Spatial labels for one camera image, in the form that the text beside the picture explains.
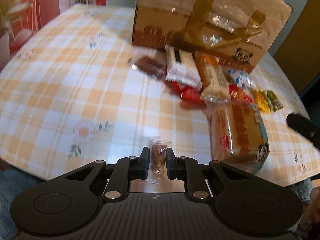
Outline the person's right hand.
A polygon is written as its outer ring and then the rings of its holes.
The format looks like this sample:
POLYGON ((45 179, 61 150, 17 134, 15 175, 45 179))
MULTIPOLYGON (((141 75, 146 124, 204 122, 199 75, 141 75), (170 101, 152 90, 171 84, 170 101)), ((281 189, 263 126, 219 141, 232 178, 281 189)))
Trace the person's right hand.
POLYGON ((306 212, 304 213, 301 221, 300 226, 306 230, 311 228, 312 225, 319 224, 319 202, 320 202, 320 192, 319 187, 314 188, 311 191, 311 203, 307 207, 306 212))

